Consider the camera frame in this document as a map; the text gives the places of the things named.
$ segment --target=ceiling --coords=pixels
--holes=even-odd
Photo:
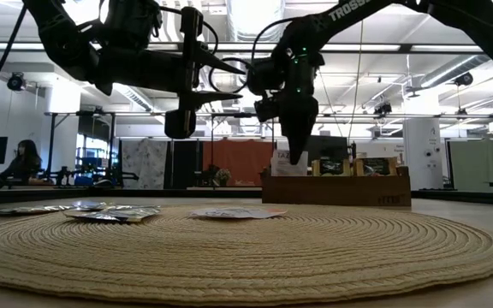
[[[209,22],[217,31],[221,42],[237,41],[237,27],[240,21],[250,25],[250,31],[257,33],[267,23],[276,20],[278,17],[271,17],[274,14],[271,5],[283,5],[282,12],[277,14],[279,17],[294,17],[314,14],[330,8],[336,0],[249,0],[250,5],[239,9],[239,13],[228,14],[228,6],[232,2],[240,0],[194,0],[194,1],[159,1],[164,6],[180,8],[186,5],[193,5],[203,11],[205,20]],[[98,0],[82,0],[71,3],[69,13],[76,20],[88,20],[93,15],[86,12],[96,12]],[[0,0],[0,42],[9,38],[12,27],[21,7],[20,1]],[[164,14],[164,29],[160,38],[154,41],[179,41],[181,34],[177,31],[180,28],[180,17]],[[204,30],[203,38],[213,41],[211,35]],[[27,14],[21,30],[19,31],[16,42],[38,42],[37,27],[33,18]],[[370,16],[364,23],[358,23],[349,29],[338,33],[331,44],[473,44],[473,42],[461,31],[446,27],[435,21],[428,15],[416,13],[400,5],[391,5],[386,9]],[[250,52],[219,52],[220,57],[235,56],[248,59]],[[459,55],[453,54],[374,54],[365,51],[361,55],[358,53],[323,53],[325,65],[320,68],[316,78],[316,91],[314,97],[319,101],[319,112],[321,113],[342,113],[350,114],[353,111],[361,113],[366,111],[373,112],[373,107],[382,101],[391,102],[394,112],[400,113],[404,101],[404,86],[411,85],[410,78],[423,76],[440,68],[448,62],[454,61]],[[35,63],[53,64],[48,56],[41,50],[35,52],[13,51],[9,55],[8,68],[13,64],[20,64],[26,70],[31,69],[34,82],[40,82],[42,86],[50,86],[45,83],[50,79],[47,74],[55,74],[56,70],[46,72],[37,71]],[[493,98],[493,62],[487,62],[472,69],[471,74],[474,82],[471,86],[462,87],[440,85],[437,87],[439,92],[439,104],[442,112],[453,114],[460,106],[471,106],[472,113],[490,114],[493,113],[493,101],[486,103]],[[223,90],[234,90],[240,82],[236,76],[216,71],[214,80]],[[115,92],[110,97],[101,94],[94,87],[82,85],[84,94],[81,102],[84,105],[102,105],[107,110],[130,111],[131,103],[129,100]],[[165,111],[177,107],[175,95],[167,92],[153,91],[149,89],[138,89],[139,94],[150,101],[155,110]],[[207,105],[205,112],[213,111],[252,111],[254,100],[259,99],[248,92],[242,92],[245,97],[239,102],[224,101]],[[486,120],[473,121],[472,124],[485,124]]]

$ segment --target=security camera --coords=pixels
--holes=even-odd
[[[11,91],[24,91],[26,90],[26,81],[24,80],[24,73],[13,73],[13,75],[7,81],[7,87]]]

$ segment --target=white column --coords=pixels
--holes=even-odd
[[[405,99],[406,114],[435,115],[439,113],[438,93],[418,92],[418,97]],[[404,121],[406,164],[412,190],[443,188],[443,161],[438,119]]]
[[[76,112],[80,109],[81,89],[70,81],[61,80],[53,87],[47,88],[45,98],[48,112]],[[62,118],[63,116],[58,116],[56,123]],[[47,163],[49,162],[50,120],[51,117],[49,115],[43,120],[44,137],[41,152],[44,168],[47,168]],[[67,166],[69,169],[75,168],[75,147],[78,128],[79,117],[72,115],[55,129],[52,149],[52,171],[58,171],[62,166]]]

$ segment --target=table surface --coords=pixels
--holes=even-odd
[[[230,202],[233,204],[258,204],[259,199],[199,199],[199,198],[91,198],[100,201],[116,201],[120,203],[135,204],[196,204],[199,202]],[[50,205],[70,204],[72,199],[39,201],[30,203],[0,204],[0,208],[26,205]],[[493,205],[462,204],[455,202],[413,200],[412,211],[416,213],[440,216],[457,222],[470,224],[477,228],[493,231]],[[6,222],[16,218],[0,217],[0,222]],[[336,305],[303,305],[303,307],[334,307]],[[463,283],[447,287],[434,287],[415,293],[396,295],[379,299],[364,299],[351,302],[342,302],[342,307],[367,308],[367,307],[493,307],[493,276],[486,280]],[[126,305],[123,303],[106,303],[85,299],[68,299],[15,291],[0,287],[0,307],[5,308],[139,308],[162,307],[161,305]]]

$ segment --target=woman's dark hair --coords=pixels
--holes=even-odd
[[[20,159],[24,163],[41,163],[41,157],[38,154],[38,148],[35,146],[35,142],[31,140],[22,140],[18,143],[18,147],[24,147],[24,155],[17,154],[16,158]]]

